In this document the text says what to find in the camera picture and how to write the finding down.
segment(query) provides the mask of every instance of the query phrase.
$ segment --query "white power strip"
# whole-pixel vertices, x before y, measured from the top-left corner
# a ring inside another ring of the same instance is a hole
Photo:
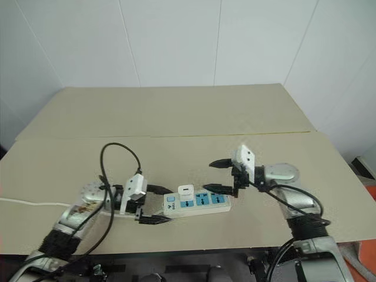
[[[179,193],[165,194],[163,213],[171,218],[228,212],[231,201],[227,195],[214,194],[205,189],[193,191],[193,200],[180,201]]]

